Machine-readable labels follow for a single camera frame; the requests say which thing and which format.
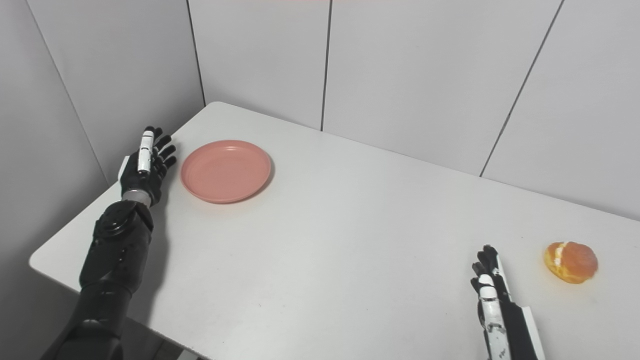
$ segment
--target cream filling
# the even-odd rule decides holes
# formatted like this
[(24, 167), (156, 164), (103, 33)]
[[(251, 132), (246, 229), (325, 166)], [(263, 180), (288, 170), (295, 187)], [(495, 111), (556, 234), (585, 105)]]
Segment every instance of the cream filling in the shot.
[(558, 247), (556, 248), (556, 258), (554, 259), (554, 263), (556, 264), (556, 266), (560, 267), (560, 264), (562, 263), (562, 251), (564, 250), (564, 247), (566, 246), (566, 244), (568, 244), (569, 242), (566, 241), (560, 245), (558, 245)]

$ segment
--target black robotic arm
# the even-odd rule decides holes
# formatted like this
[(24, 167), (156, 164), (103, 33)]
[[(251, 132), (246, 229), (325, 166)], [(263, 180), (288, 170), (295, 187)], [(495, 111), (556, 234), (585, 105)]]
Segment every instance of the black robotic arm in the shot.
[(170, 136), (146, 128), (140, 148), (120, 178), (122, 200), (96, 221), (93, 241), (80, 273), (80, 298), (61, 334), (41, 360), (122, 360), (120, 335), (133, 293), (140, 287), (151, 243), (149, 207), (175, 164)]

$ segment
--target white wall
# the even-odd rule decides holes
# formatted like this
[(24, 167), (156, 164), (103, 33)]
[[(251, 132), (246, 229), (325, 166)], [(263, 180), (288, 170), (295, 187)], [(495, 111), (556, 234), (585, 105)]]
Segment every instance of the white wall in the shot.
[(479, 175), (559, 3), (334, 1), (324, 130)]
[(28, 258), (107, 183), (24, 0), (0, 1), (0, 49), (0, 358), (37, 359), (76, 296)]
[(564, 3), (485, 177), (640, 220), (639, 13)]
[(320, 128), (329, 0), (190, 0), (206, 102)]
[(147, 125), (204, 106), (186, 1), (28, 2), (110, 183)]

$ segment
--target robotic arm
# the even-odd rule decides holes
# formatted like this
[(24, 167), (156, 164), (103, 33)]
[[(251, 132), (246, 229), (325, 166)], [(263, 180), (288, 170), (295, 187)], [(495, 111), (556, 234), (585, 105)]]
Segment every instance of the robotic arm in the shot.
[(160, 200), (162, 180), (176, 162), (175, 146), (167, 146), (171, 137), (155, 141), (161, 135), (160, 128), (146, 128), (129, 157), (120, 178), (122, 200), (95, 223), (76, 308), (41, 360), (122, 360), (122, 326), (142, 282), (154, 227), (149, 207)]
[(538, 328), (529, 307), (513, 302), (498, 252), (485, 245), (471, 267), (477, 277), (478, 317), (490, 360), (545, 360)]

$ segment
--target bread roll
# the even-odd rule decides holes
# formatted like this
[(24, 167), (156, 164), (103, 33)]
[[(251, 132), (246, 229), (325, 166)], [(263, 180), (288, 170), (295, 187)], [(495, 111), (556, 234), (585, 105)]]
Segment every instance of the bread roll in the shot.
[(571, 284), (582, 284), (598, 270), (598, 259), (593, 250), (572, 241), (549, 245), (545, 251), (545, 264), (552, 273)]

